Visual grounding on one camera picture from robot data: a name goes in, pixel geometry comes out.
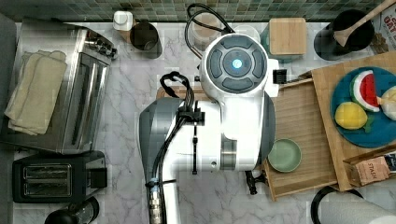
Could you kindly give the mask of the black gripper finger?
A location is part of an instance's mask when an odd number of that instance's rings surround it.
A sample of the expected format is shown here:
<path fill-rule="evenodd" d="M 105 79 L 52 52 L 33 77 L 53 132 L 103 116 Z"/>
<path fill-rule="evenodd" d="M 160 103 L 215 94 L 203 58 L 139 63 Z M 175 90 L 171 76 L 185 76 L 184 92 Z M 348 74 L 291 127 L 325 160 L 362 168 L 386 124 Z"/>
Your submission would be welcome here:
<path fill-rule="evenodd" d="M 259 175 L 257 177 L 253 176 L 253 173 L 251 171 L 245 171 L 246 179 L 247 179 L 247 186 L 249 189 L 249 193 L 251 195 L 256 195 L 258 193 L 256 184 L 261 182 L 265 182 L 265 176 L 264 175 Z"/>

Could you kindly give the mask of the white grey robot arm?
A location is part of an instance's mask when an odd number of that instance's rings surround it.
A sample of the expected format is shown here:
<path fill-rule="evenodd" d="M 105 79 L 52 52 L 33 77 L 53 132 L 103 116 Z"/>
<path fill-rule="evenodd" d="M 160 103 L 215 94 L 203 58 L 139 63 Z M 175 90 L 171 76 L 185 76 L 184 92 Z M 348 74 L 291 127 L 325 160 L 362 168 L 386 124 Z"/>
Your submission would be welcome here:
<path fill-rule="evenodd" d="M 270 79 L 278 67 L 248 35 L 228 34 L 205 50 L 199 81 L 205 100 L 194 96 L 178 72 L 161 77 L 186 87 L 179 97 L 169 86 L 139 116 L 138 139 L 148 193 L 149 224 L 181 224 L 177 175 L 187 171 L 250 173 L 261 165 L 275 141 Z"/>

